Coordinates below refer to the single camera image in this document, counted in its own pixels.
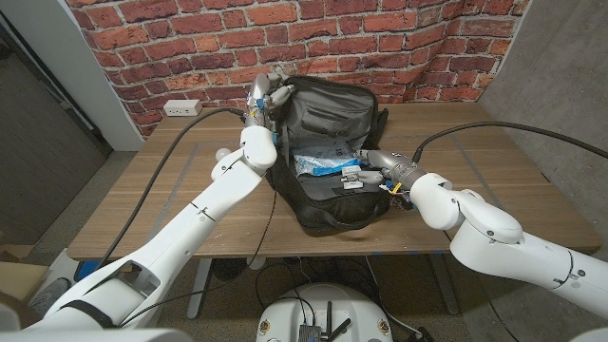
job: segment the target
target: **power outlet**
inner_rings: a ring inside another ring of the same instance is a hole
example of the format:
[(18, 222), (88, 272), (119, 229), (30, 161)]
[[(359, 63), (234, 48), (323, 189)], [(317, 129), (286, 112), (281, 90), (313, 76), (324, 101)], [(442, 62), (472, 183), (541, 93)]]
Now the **power outlet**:
[(163, 109), (167, 116), (197, 116), (202, 104), (199, 100), (169, 100)]

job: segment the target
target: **brick wall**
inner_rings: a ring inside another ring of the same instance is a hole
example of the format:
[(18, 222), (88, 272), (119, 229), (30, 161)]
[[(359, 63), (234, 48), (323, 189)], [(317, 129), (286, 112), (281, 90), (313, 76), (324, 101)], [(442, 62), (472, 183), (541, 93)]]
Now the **brick wall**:
[(169, 99), (243, 106), (281, 66), (381, 103), (475, 101), (527, 0), (66, 0), (144, 136)]

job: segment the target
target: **black backpack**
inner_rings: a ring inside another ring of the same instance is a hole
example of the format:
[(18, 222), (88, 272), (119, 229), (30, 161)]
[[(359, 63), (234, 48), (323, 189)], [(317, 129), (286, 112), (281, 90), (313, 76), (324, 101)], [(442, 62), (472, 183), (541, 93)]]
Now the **black backpack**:
[[(314, 177), (296, 176), (290, 149), (339, 141), (352, 150), (378, 149), (389, 111), (378, 112), (378, 101), (368, 89), (310, 76), (285, 81), (295, 92), (277, 112), (277, 159), (266, 179), (312, 235), (361, 229), (390, 207), (390, 194), (377, 185), (344, 190), (340, 171)], [(361, 165), (363, 170), (374, 170)]]

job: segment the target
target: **open backpack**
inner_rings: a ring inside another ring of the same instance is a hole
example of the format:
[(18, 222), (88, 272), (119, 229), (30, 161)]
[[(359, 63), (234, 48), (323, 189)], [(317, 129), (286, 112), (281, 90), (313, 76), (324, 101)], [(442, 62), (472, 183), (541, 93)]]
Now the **open backpack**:
[[(344, 185), (342, 169), (360, 167), (352, 153), (378, 149), (389, 112), (368, 89), (310, 76), (288, 78), (295, 92), (277, 112), (277, 160), (271, 186), (309, 234), (361, 229), (386, 213), (390, 194), (377, 184)], [(315, 164), (322, 160), (328, 164)]]

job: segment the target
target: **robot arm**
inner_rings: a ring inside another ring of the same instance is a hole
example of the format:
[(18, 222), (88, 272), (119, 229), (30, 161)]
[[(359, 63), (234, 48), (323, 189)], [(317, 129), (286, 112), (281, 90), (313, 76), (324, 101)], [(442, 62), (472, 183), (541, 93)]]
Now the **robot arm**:
[(608, 263), (527, 234), (516, 219), (474, 191), (451, 190), (448, 180), (426, 173), (407, 157), (367, 150), (357, 157), (401, 182), (428, 226), (460, 226), (449, 250), (466, 267), (542, 286), (608, 318)]
[[(268, 108), (284, 103), (292, 87), (276, 87), (278, 77), (257, 76), (248, 99), (249, 114), (241, 132), (240, 149), (220, 149), (212, 171), (213, 183), (193, 199), (142, 248), (87, 276), (48, 310), (45, 318), (27, 328), (35, 330), (99, 330), (121, 326), (143, 309), (163, 300), (190, 257), (218, 222), (262, 181), (276, 160), (273, 133), (267, 128)], [(134, 268), (127, 275), (122, 270)], [(146, 311), (126, 328), (145, 327), (155, 313)]]

